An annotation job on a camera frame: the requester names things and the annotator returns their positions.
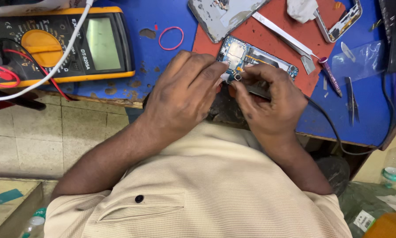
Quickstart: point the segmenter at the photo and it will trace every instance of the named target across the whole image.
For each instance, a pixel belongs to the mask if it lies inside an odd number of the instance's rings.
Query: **plastic water bottle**
[[[381,171],[382,184],[391,188],[396,184],[396,148],[392,148],[386,155],[385,165]]]
[[[43,237],[46,211],[47,208],[39,208],[29,219],[19,238]]]

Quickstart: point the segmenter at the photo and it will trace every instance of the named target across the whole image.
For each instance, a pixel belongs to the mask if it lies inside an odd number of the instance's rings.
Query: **digital multimeter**
[[[0,17],[0,38],[17,41],[39,65],[50,72],[66,50],[68,40],[84,8],[30,13],[24,16]],[[20,51],[15,43],[0,41],[5,57],[1,67],[17,74],[17,87],[35,84],[43,74],[25,57],[3,49]],[[69,53],[53,78],[57,83],[130,77],[135,74],[132,43],[118,7],[91,8]],[[0,78],[0,84],[10,85]]]

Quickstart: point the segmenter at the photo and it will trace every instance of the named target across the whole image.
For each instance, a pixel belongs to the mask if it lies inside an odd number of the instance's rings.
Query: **white cloth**
[[[316,18],[314,11],[317,8],[316,0],[288,0],[288,14],[302,24]]]
[[[336,195],[302,192],[260,149],[249,131],[202,122],[113,190],[56,198],[45,237],[351,237]]]

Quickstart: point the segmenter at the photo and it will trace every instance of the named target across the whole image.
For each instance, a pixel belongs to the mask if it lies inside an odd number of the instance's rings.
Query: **blue card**
[[[12,189],[7,192],[0,193],[0,204],[6,203],[19,197],[23,197],[23,194],[17,189]]]

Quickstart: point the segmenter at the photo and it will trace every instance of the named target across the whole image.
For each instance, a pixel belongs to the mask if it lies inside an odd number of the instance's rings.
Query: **hand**
[[[165,146],[183,137],[206,118],[227,68],[212,55],[181,50],[158,78],[136,121],[152,137],[168,142]]]
[[[232,82],[239,107],[260,143],[264,140],[264,144],[277,146],[296,141],[294,130],[307,100],[289,74],[261,63],[244,68],[241,76],[245,82],[265,80],[270,84],[271,101],[256,102],[241,82]]]

